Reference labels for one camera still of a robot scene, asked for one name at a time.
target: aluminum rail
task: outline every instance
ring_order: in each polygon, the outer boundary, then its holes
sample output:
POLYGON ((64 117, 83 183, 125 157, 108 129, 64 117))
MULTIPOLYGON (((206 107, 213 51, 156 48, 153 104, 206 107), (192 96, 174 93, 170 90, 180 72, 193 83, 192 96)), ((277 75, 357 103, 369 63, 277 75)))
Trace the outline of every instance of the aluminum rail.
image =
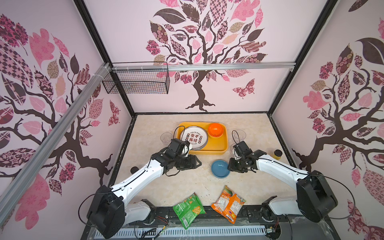
MULTIPOLYGON (((295 62, 272 62, 272 63, 219 63, 219 64, 192 64, 192 65, 170 65, 169 71, 204 71, 204 70, 233 70, 233 69, 262 69, 262 68, 294 68, 295 62)), ((132 65, 115 66, 113 70, 153 70, 167 69, 166 65, 132 65)))
POLYGON ((81 94, 75 99, 68 111, 59 120, 52 132, 47 136, 43 143, 37 148, 32 158, 24 165, 20 173, 15 177, 11 184, 0 197, 0 225, 4 223, 11 211, 14 209, 20 198, 24 195, 41 167, 47 161, 65 132, 72 124, 74 119, 84 107, 89 97, 96 87, 109 73, 109 64, 103 63, 91 80, 84 87, 81 94))

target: yellow tray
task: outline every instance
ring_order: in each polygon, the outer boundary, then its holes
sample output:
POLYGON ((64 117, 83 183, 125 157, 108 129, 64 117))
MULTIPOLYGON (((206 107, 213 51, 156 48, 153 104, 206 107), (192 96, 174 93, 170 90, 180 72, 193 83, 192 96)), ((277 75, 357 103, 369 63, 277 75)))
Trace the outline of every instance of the yellow tray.
MULTIPOLYGON (((185 128, 190 126, 198 126, 202 129, 208 131, 208 126, 211 122, 182 122, 179 126, 184 126, 185 128)), ((208 143, 201 150, 195 151, 191 150, 189 153, 191 154, 211 154, 211 155, 222 155, 228 149, 228 136, 227 136, 227 128, 219 123, 224 128, 224 133, 221 137, 211 137, 208 134, 208 143)), ((180 138, 181 132, 184 130, 183 127, 179 127, 177 130, 177 138, 180 138)))

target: wall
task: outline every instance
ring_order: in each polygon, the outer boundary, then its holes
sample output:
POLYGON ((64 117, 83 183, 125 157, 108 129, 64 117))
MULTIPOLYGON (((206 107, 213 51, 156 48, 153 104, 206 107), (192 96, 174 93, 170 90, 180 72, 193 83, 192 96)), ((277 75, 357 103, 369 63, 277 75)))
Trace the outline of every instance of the wall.
MULTIPOLYGON (((3 193, 103 61, 71 0, 3 1, 0 14, 3 193)), ((77 209, 108 182, 129 122, 120 96, 98 87, 2 226, 0 239, 80 238, 77 209)), ((84 220, 89 205, 82 207, 84 220)))
MULTIPOLYGON (((381 0, 340 1, 273 116, 300 168, 352 191, 353 215, 332 220, 341 239, 384 238, 382 9, 381 0)), ((348 216, 351 195, 327 181, 339 202, 329 215, 348 216)))
MULTIPOLYGON (((171 65, 295 61, 325 2, 86 1, 113 62, 171 65)), ((167 95, 128 98, 136 112, 267 111, 287 72, 173 72, 167 95)))

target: blue plate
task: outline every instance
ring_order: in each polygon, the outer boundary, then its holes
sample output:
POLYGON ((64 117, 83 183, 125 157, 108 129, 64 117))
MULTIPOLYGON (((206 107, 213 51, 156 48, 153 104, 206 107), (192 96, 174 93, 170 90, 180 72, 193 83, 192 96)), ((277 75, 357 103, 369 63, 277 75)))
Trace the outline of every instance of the blue plate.
POLYGON ((228 163, 223 160, 216 160, 212 163, 211 171, 217 178, 225 178, 229 175, 228 163))

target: orange snack bag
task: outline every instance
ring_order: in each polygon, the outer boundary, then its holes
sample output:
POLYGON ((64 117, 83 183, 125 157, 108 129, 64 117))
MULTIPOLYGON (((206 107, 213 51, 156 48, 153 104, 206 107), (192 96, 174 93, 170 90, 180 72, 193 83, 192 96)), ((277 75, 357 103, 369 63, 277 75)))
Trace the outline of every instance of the orange snack bag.
POLYGON ((211 207, 229 222, 235 224, 237 214, 246 201, 225 185, 219 199, 211 207))

